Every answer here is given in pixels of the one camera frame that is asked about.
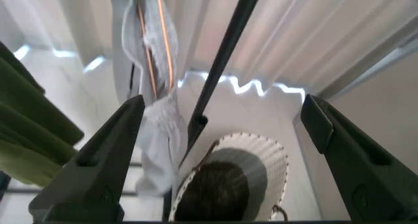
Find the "black metal rod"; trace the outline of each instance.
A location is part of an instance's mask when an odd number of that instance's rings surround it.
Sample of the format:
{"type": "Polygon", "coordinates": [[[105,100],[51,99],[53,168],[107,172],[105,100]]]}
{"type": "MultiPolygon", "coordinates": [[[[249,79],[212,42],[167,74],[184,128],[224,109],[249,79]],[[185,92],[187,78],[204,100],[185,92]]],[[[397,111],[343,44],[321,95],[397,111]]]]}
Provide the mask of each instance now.
{"type": "Polygon", "coordinates": [[[215,90],[216,84],[219,82],[219,78],[221,78],[222,72],[228,63],[229,58],[234,52],[235,46],[240,39],[240,36],[247,24],[247,21],[249,20],[249,17],[251,16],[251,13],[253,12],[255,5],[257,4],[257,1],[258,0],[239,0],[236,5],[233,17],[229,22],[225,35],[223,36],[221,46],[217,51],[214,63],[210,68],[208,78],[204,83],[201,95],[199,96],[199,100],[197,101],[195,110],[193,111],[193,115],[188,125],[187,131],[189,133],[189,142],[187,145],[187,152],[193,147],[195,141],[197,140],[198,137],[196,135],[199,135],[203,130],[202,127],[198,127],[200,132],[197,131],[197,118],[203,115],[203,111],[215,90]]]}

